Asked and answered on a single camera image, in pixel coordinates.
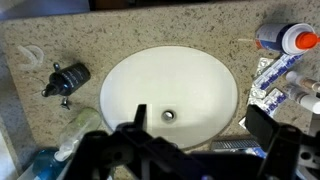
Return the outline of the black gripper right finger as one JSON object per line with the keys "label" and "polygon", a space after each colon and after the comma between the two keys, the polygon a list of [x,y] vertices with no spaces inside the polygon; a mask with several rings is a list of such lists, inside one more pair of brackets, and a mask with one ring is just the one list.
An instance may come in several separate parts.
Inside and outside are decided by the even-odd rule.
{"label": "black gripper right finger", "polygon": [[264,151],[267,151],[279,124],[257,105],[249,105],[245,127]]}

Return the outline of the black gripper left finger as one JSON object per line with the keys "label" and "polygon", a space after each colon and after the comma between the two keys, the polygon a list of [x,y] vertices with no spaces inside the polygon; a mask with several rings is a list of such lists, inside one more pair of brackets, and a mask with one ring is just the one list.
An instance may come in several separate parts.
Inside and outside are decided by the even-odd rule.
{"label": "black gripper left finger", "polygon": [[139,104],[136,110],[134,118],[134,126],[136,129],[145,129],[145,123],[147,119],[147,105]]}

